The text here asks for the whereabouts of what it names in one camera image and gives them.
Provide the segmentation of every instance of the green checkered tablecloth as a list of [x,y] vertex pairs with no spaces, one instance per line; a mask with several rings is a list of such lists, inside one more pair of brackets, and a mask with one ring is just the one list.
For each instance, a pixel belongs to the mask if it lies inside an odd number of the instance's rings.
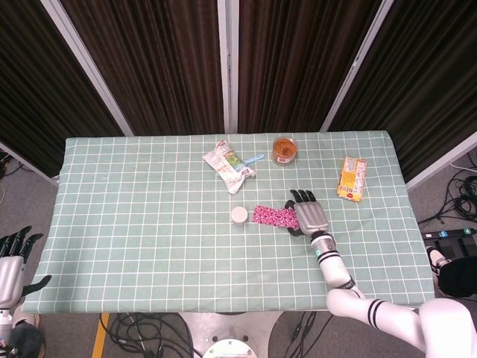
[[[408,193],[386,132],[282,134],[297,159],[270,159],[279,134],[75,138],[66,141],[51,230],[24,310],[237,312],[326,307],[309,240],[284,228],[230,224],[230,211],[280,208],[311,189],[350,274],[368,297],[418,305],[434,297]],[[202,160],[220,139],[250,166],[236,195]],[[367,160],[364,199],[336,195],[345,156]]]

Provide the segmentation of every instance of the yellow box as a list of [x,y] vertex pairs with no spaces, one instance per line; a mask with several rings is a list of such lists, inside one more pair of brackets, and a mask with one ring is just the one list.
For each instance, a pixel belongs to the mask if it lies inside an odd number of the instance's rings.
[[366,160],[345,157],[338,184],[338,196],[360,202],[363,196],[365,175]]

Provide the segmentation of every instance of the gray carpet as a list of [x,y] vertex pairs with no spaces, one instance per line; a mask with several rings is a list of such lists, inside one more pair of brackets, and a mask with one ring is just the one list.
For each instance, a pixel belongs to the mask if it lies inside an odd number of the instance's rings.
[[[468,166],[470,163],[464,157],[456,164]],[[17,166],[18,163],[10,163],[8,171]],[[418,220],[434,214],[440,208],[447,182],[454,173],[456,173],[456,169],[446,168],[409,193]],[[5,188],[5,197],[0,204],[0,234],[3,236],[26,225],[32,225],[35,233],[42,232],[47,235],[57,188],[40,176],[21,169],[2,179],[0,183]],[[428,224],[426,230],[475,227],[475,225],[469,225],[469,223],[458,219],[444,219],[444,221],[445,224],[433,221]],[[34,251],[28,261],[27,281],[33,277],[43,245],[44,240],[34,246]],[[463,302],[463,304],[470,309],[474,322],[477,322],[477,304],[471,302]],[[269,342],[270,357],[283,357],[293,329],[300,317],[301,313],[299,312],[289,312],[279,318]],[[328,317],[329,313],[327,312],[317,314],[315,326],[309,337],[316,337]],[[43,315],[40,327],[46,338],[47,357],[90,357],[97,324],[97,315]],[[334,317],[309,357],[348,356],[356,358],[424,357],[417,349],[392,336],[380,333],[357,321]],[[139,356],[121,352],[107,339],[103,357]]]

